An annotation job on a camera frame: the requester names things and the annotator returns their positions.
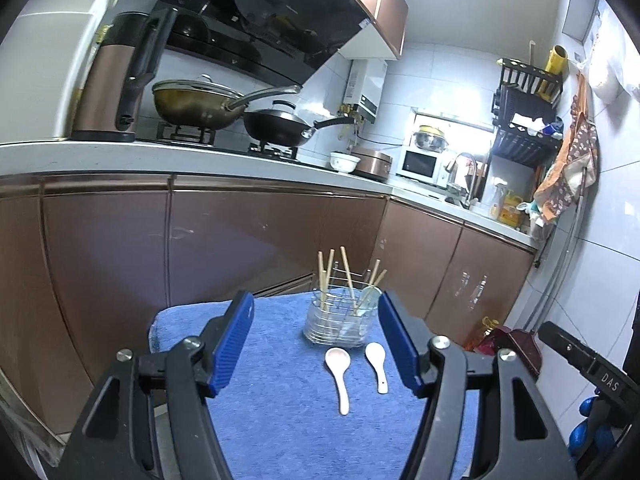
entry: black range hood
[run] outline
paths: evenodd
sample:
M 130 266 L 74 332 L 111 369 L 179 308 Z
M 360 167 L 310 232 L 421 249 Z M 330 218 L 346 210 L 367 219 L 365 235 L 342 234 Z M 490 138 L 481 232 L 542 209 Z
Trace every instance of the black range hood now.
M 196 20 L 194 30 L 174 29 L 170 48 L 272 85 L 304 84 L 369 23 L 356 0 L 159 0 L 164 6 Z M 195 34 L 199 20 L 208 37 Z

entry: metal screw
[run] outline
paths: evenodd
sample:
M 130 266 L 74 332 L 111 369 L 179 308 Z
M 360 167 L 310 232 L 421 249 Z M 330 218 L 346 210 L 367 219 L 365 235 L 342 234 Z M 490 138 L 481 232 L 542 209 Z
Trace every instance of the metal screw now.
M 438 350 L 444 350 L 445 348 L 449 348 L 449 346 L 451 345 L 451 341 L 445 335 L 437 335 L 436 337 L 431 339 L 431 344 Z
M 498 356 L 503 361 L 513 361 L 516 358 L 516 352 L 509 350 L 508 348 L 503 348 L 498 352 Z
M 182 343 L 189 350 L 196 350 L 196 349 L 198 349 L 198 348 L 200 348 L 202 346 L 202 341 L 200 341 L 200 338 L 196 337 L 196 336 L 185 337 L 182 340 Z
M 133 357 L 133 352 L 128 348 L 123 348 L 122 350 L 118 350 L 118 353 L 116 354 L 116 359 L 121 363 L 131 361 L 132 357 Z

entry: blue towel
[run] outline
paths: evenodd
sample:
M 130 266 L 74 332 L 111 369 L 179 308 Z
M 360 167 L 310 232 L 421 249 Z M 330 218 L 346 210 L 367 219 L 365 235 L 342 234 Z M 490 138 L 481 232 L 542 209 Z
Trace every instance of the blue towel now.
M 255 300 L 255 319 L 228 387 L 209 399 L 209 413 L 236 480 L 393 480 L 414 441 L 425 401 L 402 385 L 378 321 L 368 341 L 386 350 L 389 393 L 377 393 L 364 347 L 350 349 L 344 380 L 351 411 L 338 413 L 334 378 L 324 365 L 327 346 L 302 333 L 309 292 Z M 174 306 L 149 331 L 153 352 L 197 335 L 229 305 Z M 463 434 L 452 479 L 470 463 L 478 393 L 466 397 Z

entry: yellow tube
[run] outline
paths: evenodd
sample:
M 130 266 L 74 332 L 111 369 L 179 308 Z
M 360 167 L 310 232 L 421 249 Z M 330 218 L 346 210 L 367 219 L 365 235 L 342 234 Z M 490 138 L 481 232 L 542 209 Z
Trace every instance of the yellow tube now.
M 556 45 L 549 51 L 549 59 L 546 60 L 545 71 L 551 72 L 554 75 L 559 75 L 564 70 L 567 64 L 566 50 L 561 45 Z M 545 101 L 551 101 L 551 95 L 545 93 L 546 82 L 543 81 L 540 85 L 538 95 Z

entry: ceramic spoon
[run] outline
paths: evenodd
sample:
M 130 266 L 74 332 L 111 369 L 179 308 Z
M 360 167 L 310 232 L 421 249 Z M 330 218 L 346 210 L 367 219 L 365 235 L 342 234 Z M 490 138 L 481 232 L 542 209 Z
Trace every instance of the ceramic spoon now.
M 334 375 L 335 384 L 338 386 L 338 398 L 340 400 L 340 414 L 349 413 L 349 396 L 344 385 L 344 373 L 351 364 L 349 354 L 342 348 L 329 348 L 324 354 L 324 362 Z
M 368 361 L 373 366 L 373 369 L 376 371 L 376 375 L 378 376 L 378 393 L 379 394 L 388 394 L 389 393 L 389 385 L 386 384 L 386 375 L 385 375 L 385 349 L 382 347 L 380 343 L 369 343 L 364 351 L 367 356 Z

